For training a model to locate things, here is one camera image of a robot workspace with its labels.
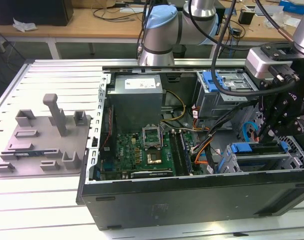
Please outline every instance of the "blue cable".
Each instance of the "blue cable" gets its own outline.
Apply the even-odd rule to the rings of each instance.
[[[256,123],[252,122],[252,121],[247,121],[243,124],[243,127],[242,127],[242,131],[243,131],[243,135],[244,135],[244,139],[246,142],[249,142],[250,139],[248,139],[248,136],[247,136],[247,131],[246,131],[246,125],[248,124],[252,124],[252,126],[254,127],[255,131],[258,130],[258,126],[256,125]]]

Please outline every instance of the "wooden desk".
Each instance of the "wooden desk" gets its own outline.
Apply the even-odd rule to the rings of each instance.
[[[229,1],[222,0],[221,3],[228,8],[231,4]],[[252,0],[246,0],[243,3],[237,3],[236,9],[239,16],[239,10],[244,5],[253,5]],[[128,15],[129,13],[116,12],[106,13],[105,18],[116,18]],[[233,16],[232,19],[237,21],[238,16]],[[94,52],[91,43],[135,43],[141,29],[141,22],[136,16],[131,16],[133,19],[129,22],[109,22],[93,17],[91,9],[76,8],[74,15],[67,26],[50,26],[38,25],[38,29],[29,32],[20,32],[11,25],[0,26],[0,32],[13,42],[46,42],[49,46],[53,59],[60,59],[59,50],[56,43],[90,43],[90,50]],[[275,30],[268,29],[264,26],[265,17],[254,16],[251,25],[243,25],[246,29],[244,38],[239,45],[258,45],[267,42],[282,41],[284,38]],[[293,34],[294,27],[287,26],[286,30]]]
[[[231,5],[231,2],[229,2],[229,1],[221,0],[220,2],[226,8],[229,8]],[[277,5],[277,3],[268,2],[268,1],[264,1],[264,0],[261,0],[261,3],[263,5]],[[255,3],[253,3],[252,0],[245,0],[245,1],[243,1],[243,3],[237,3],[235,6],[237,16],[232,16],[232,18],[231,18],[232,20],[238,22],[240,10],[241,10],[241,8],[244,8],[244,5],[255,5]],[[285,12],[285,14],[290,15],[294,18],[298,18],[298,19],[302,18],[302,15],[298,15],[298,14],[292,14],[292,13],[288,13],[288,12]],[[244,43],[244,42],[278,42],[278,41],[285,40],[284,37],[281,34],[279,34],[274,28],[267,28],[265,26],[265,24],[264,24],[265,19],[266,18],[264,16],[255,16],[254,15],[250,25],[242,25],[246,30],[246,34],[245,34],[244,38],[242,39],[242,43]],[[231,27],[240,29],[240,26],[238,26],[237,24],[235,24],[233,22],[231,22]],[[290,34],[293,34],[295,32],[295,29],[296,29],[295,27],[286,26],[286,30]]]

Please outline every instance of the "sticker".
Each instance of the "sticker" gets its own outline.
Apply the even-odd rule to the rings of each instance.
[[[196,110],[193,111],[193,118],[195,118],[195,119],[198,118],[198,111],[196,111]]]
[[[218,155],[221,155],[221,150],[220,150],[220,149],[215,149],[215,152],[216,152]]]
[[[235,85],[234,85],[234,83],[233,82],[225,82],[224,83],[227,87],[234,87]]]
[[[15,154],[15,156],[29,156],[28,153],[17,153]]]
[[[125,89],[155,89],[154,78],[131,78],[125,80]]]
[[[210,173],[210,174],[213,174],[213,168],[210,167],[210,165],[207,165],[207,168],[206,170]]]

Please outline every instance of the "black cable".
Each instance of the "black cable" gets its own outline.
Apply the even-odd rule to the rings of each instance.
[[[13,47],[13,49],[19,54],[19,56],[21,56],[22,59],[26,60],[26,58],[24,58],[24,56],[16,49],[16,47],[14,45],[12,45],[12,43],[10,41],[7,40],[7,38],[0,32],[0,36],[6,41],[8,42],[9,45],[11,45]]]
[[[246,108],[249,106],[255,106],[256,104],[257,104],[257,100],[243,102],[243,103],[240,103],[239,105],[235,106],[234,108],[232,108],[230,111],[226,112],[224,115],[222,115],[218,120],[216,120],[216,122],[212,125],[212,127],[207,131],[207,133],[205,135],[205,140],[199,144],[198,149],[202,149],[202,146],[207,144],[207,142],[213,138],[213,135],[215,134],[215,132],[220,127],[222,127],[223,124],[230,121],[240,109]]]
[[[276,88],[272,88],[272,89],[261,90],[261,91],[229,91],[229,90],[226,90],[223,87],[221,87],[221,85],[219,84],[219,82],[216,78],[215,65],[216,65],[216,60],[217,60],[218,54],[219,54],[220,46],[221,46],[221,43],[222,43],[223,38],[224,38],[224,34],[226,32],[226,29],[228,27],[228,23],[229,23],[229,21],[232,17],[232,14],[233,14],[233,9],[235,7],[235,4],[236,4],[236,0],[232,0],[232,4],[230,6],[229,13],[227,15],[225,24],[224,24],[222,32],[221,32],[221,35],[219,37],[218,44],[216,45],[213,60],[212,60],[211,76],[212,76],[212,80],[213,80],[215,86],[217,87],[217,89],[223,94],[226,94],[226,95],[229,95],[229,96],[236,96],[236,97],[265,96],[265,95],[278,94],[278,93],[285,92],[285,91],[288,91],[288,90],[292,89],[295,85],[294,80],[290,81],[286,85],[276,87]]]
[[[93,12],[93,16],[96,17],[96,18],[98,18],[98,19],[102,19],[102,20],[106,20],[106,21],[113,21],[113,20],[121,20],[123,18],[127,18],[127,17],[130,17],[130,16],[134,16],[134,15],[140,14],[140,12],[136,12],[136,13],[132,13],[132,14],[129,14],[129,15],[126,15],[126,16],[119,16],[119,17],[114,17],[114,18],[105,18],[105,17],[97,16],[95,13],[98,12],[99,10],[102,10],[102,9],[103,8],[96,9]]]
[[[154,6],[155,6],[155,3],[156,3],[156,0],[151,0],[150,1],[150,6],[148,8],[148,13],[146,15],[146,18],[144,19],[143,36],[141,38],[141,45],[143,45],[143,40],[144,40],[145,33],[146,33],[147,21],[148,21],[148,18],[150,17],[150,14],[151,14]]]
[[[213,173],[215,173],[215,163],[214,160],[212,158],[212,153],[211,153],[211,144],[209,144],[205,149],[204,149],[204,153],[206,156],[206,160],[208,165],[213,169]]]
[[[255,0],[255,3],[257,4],[257,6],[261,10],[261,12],[264,14],[264,16],[267,18],[267,20],[273,25],[273,27],[275,27],[276,30],[279,30],[281,27],[267,13],[267,11],[265,10],[265,8],[262,6],[261,2],[259,0]]]
[[[189,0],[189,2],[188,2],[188,13],[189,13],[189,16],[190,16],[190,18],[191,18],[191,21],[192,21],[193,25],[199,30],[200,33],[202,33],[204,36],[206,36],[206,37],[207,37],[208,39],[210,39],[212,42],[214,42],[215,44],[217,44],[219,47],[225,47],[225,48],[227,48],[227,49],[235,50],[235,51],[248,51],[248,50],[251,49],[251,47],[247,47],[247,48],[230,47],[230,46],[228,46],[228,45],[222,44],[222,42],[219,43],[217,40],[215,40],[214,38],[212,38],[210,35],[208,35],[206,32],[204,32],[203,29],[201,29],[200,26],[196,23],[196,21],[195,21],[193,15],[191,14],[191,6],[192,6],[192,0]]]
[[[239,37],[240,39],[242,39],[242,38],[245,36],[245,34],[246,34],[246,29],[245,29],[245,27],[243,27],[241,24],[239,24],[239,23],[236,22],[236,21],[230,20],[230,22],[233,22],[233,23],[239,25],[239,26],[243,29],[243,35]]]
[[[145,4],[144,4],[144,8],[143,8],[143,14],[142,14],[142,27],[141,27],[141,31],[140,33],[138,34],[138,37],[137,37],[137,42],[136,42],[136,58],[138,58],[138,46],[139,46],[139,43],[140,43],[140,39],[141,39],[141,36],[142,36],[142,33],[143,33],[143,30],[144,30],[144,24],[145,24],[145,20],[146,20],[146,9],[147,9],[147,2],[148,0],[145,0]]]

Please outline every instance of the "gray post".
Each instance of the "gray post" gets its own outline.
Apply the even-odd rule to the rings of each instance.
[[[67,130],[62,119],[60,110],[57,106],[57,95],[54,93],[47,93],[43,98],[43,103],[48,106],[51,111],[54,122],[56,123],[57,129],[62,137],[66,136]]]

